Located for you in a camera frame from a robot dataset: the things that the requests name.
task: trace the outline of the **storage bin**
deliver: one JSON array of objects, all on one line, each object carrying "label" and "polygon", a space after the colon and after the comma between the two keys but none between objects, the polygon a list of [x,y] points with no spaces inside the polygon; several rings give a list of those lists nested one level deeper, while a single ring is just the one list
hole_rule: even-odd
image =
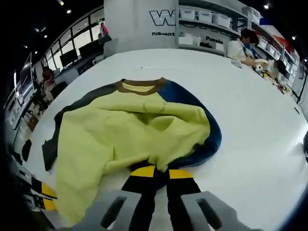
[{"label": "storage bin", "polygon": [[268,42],[262,37],[259,37],[259,47],[266,49]]},{"label": "storage bin", "polygon": [[295,63],[295,64],[298,64],[298,62],[299,62],[299,56],[296,55],[296,54],[294,54],[294,53],[291,53],[290,55],[291,55],[292,58],[294,59],[294,63]]},{"label": "storage bin", "polygon": [[266,45],[266,50],[267,50],[272,56],[274,56],[275,48],[274,48],[272,45],[270,45],[269,43],[267,43],[267,45]]},{"label": "storage bin", "polygon": [[182,19],[194,20],[195,19],[195,12],[196,11],[193,11],[193,10],[181,9],[180,10],[180,17]]},{"label": "storage bin", "polygon": [[261,14],[259,11],[250,6],[246,6],[242,8],[242,12],[247,16],[251,15],[251,20],[258,25],[260,24]]},{"label": "storage bin", "polygon": [[207,11],[197,11],[200,22],[212,23],[213,13]]},{"label": "storage bin", "polygon": [[192,45],[193,44],[193,36],[186,35],[185,37],[179,37],[179,44]]},{"label": "storage bin", "polygon": [[278,51],[278,50],[275,50],[275,53],[274,53],[274,57],[276,60],[279,60],[280,59],[280,56],[281,56],[281,53]]},{"label": "storage bin", "polygon": [[219,13],[213,13],[213,23],[219,26],[230,28],[231,19]]},{"label": "storage bin", "polygon": [[287,62],[287,65],[285,66],[285,69],[290,72],[291,70],[291,65]]},{"label": "storage bin", "polygon": [[283,58],[283,63],[284,63],[284,65],[287,67],[288,59],[287,59],[286,57]]}]

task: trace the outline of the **computer screen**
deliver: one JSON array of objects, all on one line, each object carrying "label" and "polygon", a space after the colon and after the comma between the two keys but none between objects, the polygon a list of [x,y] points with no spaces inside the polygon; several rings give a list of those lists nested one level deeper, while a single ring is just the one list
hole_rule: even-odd
[{"label": "computer screen", "polygon": [[69,65],[70,63],[72,63],[73,61],[75,61],[78,58],[77,56],[77,52],[75,49],[63,54],[60,56],[61,59],[61,63],[63,67],[66,67],[67,65]]},{"label": "computer screen", "polygon": [[23,98],[29,93],[33,87],[32,82],[32,63],[31,63],[31,54],[28,56],[23,69],[20,72],[20,84],[21,84],[21,93]]},{"label": "computer screen", "polygon": [[90,42],[87,45],[79,48],[82,59],[89,58],[95,54],[103,53],[103,46],[98,43],[98,40]]}]

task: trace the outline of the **bag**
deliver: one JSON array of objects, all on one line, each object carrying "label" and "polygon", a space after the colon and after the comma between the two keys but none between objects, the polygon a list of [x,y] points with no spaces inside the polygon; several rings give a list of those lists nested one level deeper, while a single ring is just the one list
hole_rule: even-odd
[{"label": "bag", "polygon": [[101,45],[104,45],[106,42],[111,41],[111,37],[109,36],[109,30],[107,29],[105,23],[101,23],[101,30],[98,34],[98,42]]}]

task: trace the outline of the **white shirt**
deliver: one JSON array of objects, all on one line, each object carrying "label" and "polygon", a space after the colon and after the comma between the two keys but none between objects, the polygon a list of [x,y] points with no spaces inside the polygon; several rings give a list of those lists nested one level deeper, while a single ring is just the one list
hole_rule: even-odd
[{"label": "white shirt", "polygon": [[246,60],[247,56],[244,52],[244,49],[248,56],[250,56],[251,58],[254,57],[252,52],[244,46],[244,44],[239,38],[235,41],[230,41],[227,47],[227,57],[231,59],[237,59],[240,61]]}]

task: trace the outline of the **blue fabric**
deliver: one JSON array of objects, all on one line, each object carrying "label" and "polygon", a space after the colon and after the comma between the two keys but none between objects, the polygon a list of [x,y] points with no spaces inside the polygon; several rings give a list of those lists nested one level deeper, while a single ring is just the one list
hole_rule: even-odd
[{"label": "blue fabric", "polygon": [[212,114],[189,91],[173,81],[169,80],[158,93],[167,102],[184,103],[201,107],[210,124],[210,134],[204,144],[195,146],[195,151],[192,154],[174,160],[169,164],[169,167],[194,167],[205,163],[217,152],[221,144],[221,131]]}]

